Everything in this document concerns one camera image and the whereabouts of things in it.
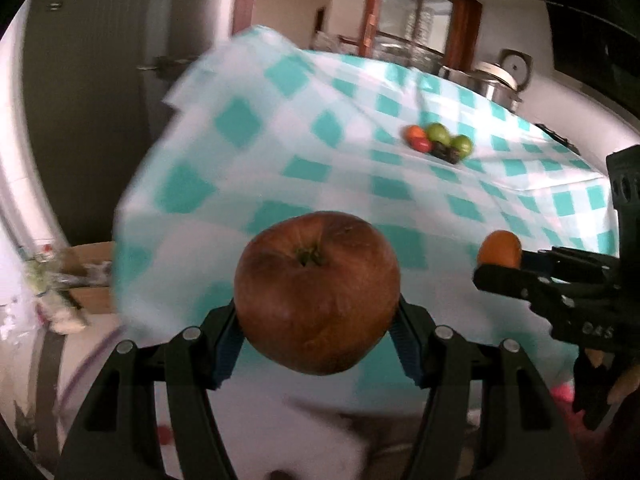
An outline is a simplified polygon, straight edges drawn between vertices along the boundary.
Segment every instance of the small orange tomato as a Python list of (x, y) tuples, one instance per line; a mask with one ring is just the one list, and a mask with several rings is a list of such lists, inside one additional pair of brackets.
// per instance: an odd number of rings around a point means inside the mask
[(478, 266), (493, 264), (519, 269), (521, 261), (522, 244), (510, 231), (494, 231), (484, 239), (478, 251)]
[(420, 139), (427, 138), (427, 134), (424, 132), (424, 130), (420, 126), (416, 126), (414, 124), (413, 126), (408, 126), (404, 131), (404, 140), (406, 140), (407, 143), (411, 144), (412, 140), (418, 139), (418, 138)]

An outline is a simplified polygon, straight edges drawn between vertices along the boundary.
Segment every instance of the green lime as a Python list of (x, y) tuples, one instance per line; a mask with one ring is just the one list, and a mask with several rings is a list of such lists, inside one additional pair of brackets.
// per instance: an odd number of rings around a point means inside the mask
[(432, 123), (425, 129), (427, 137), (431, 142), (441, 142), (445, 146), (451, 144), (451, 135), (449, 131), (440, 123)]
[(466, 135), (458, 135), (451, 139), (451, 147), (456, 148), (460, 152), (460, 158), (471, 155), (474, 150), (474, 144)]

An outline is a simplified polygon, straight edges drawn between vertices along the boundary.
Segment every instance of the silver bolt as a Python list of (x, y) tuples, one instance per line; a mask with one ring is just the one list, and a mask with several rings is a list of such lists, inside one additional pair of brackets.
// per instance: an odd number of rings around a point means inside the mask
[(440, 325), (436, 327), (435, 330), (436, 336), (438, 336), (439, 339), (444, 339), (445, 341), (451, 339), (453, 337), (453, 330), (450, 329), (448, 326), (446, 325)]
[(573, 308), (575, 306), (575, 301), (572, 300), (571, 298), (568, 298), (566, 296), (562, 296), (562, 302), (568, 306), (569, 308)]
[(190, 326), (189, 328), (185, 328), (182, 332), (182, 337), (186, 341), (195, 341), (202, 334), (202, 330), (200, 330), (197, 326)]
[(512, 354), (517, 354), (520, 351), (520, 343), (513, 339), (505, 339), (502, 342), (502, 347)]
[(128, 354), (133, 350), (133, 341), (120, 341), (116, 346), (116, 352), (118, 354)]

